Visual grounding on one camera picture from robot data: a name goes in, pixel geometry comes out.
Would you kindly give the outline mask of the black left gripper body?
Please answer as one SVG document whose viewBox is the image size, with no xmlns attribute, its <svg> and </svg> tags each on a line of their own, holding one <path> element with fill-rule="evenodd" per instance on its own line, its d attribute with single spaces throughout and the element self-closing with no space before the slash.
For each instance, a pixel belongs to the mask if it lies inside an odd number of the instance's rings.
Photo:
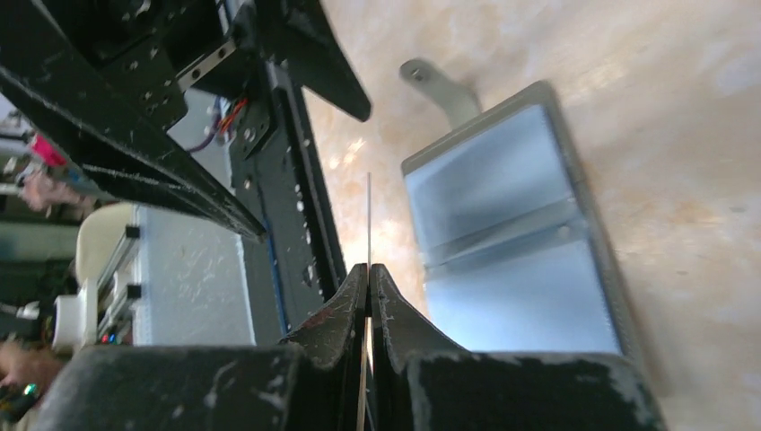
<svg viewBox="0 0 761 431">
<path fill-rule="evenodd" d="M 251 1 L 38 1 L 55 28 L 114 90 L 168 131 L 188 113 L 190 89 L 227 100 L 215 106 L 201 150 L 238 139 L 245 158 L 276 132 L 276 115 L 254 56 Z"/>
</svg>

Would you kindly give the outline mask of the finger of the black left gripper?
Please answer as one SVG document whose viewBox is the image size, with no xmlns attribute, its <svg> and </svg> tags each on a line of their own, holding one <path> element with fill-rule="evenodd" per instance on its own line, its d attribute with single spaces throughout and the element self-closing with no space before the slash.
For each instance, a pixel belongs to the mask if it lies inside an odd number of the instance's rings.
<svg viewBox="0 0 761 431">
<path fill-rule="evenodd" d="M 112 197 L 266 238 L 262 223 L 103 78 L 39 2 L 1 3 L 1 94 Z"/>
<path fill-rule="evenodd" d="M 337 43 L 318 0 L 257 1 L 256 30 L 263 57 L 284 65 L 291 79 L 364 122 L 372 104 Z"/>
</svg>

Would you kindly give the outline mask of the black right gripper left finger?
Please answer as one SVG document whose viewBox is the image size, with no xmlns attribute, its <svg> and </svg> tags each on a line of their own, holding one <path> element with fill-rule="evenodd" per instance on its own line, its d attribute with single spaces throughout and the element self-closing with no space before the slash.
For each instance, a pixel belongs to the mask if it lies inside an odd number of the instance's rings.
<svg viewBox="0 0 761 431">
<path fill-rule="evenodd" d="M 38 430 L 357 430 L 368 268 L 272 346 L 88 347 Z"/>
</svg>

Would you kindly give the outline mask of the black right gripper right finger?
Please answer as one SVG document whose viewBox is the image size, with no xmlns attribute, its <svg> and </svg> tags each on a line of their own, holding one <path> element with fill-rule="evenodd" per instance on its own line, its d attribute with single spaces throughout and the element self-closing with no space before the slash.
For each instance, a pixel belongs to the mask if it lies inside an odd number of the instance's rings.
<svg viewBox="0 0 761 431">
<path fill-rule="evenodd" d="M 638 370 L 601 353 L 478 353 L 435 328 L 387 268 L 369 272 L 381 430 L 662 430 Z"/>
</svg>

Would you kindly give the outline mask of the grey card holder wallet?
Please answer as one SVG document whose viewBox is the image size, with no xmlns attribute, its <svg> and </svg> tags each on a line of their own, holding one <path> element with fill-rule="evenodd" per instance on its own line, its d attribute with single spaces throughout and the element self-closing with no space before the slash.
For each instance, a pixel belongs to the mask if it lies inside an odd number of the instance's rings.
<svg viewBox="0 0 761 431">
<path fill-rule="evenodd" d="M 641 365 L 625 280 L 551 83 L 483 110 L 422 58 L 399 74 L 450 123 L 401 164 L 433 324 L 472 351 Z"/>
</svg>

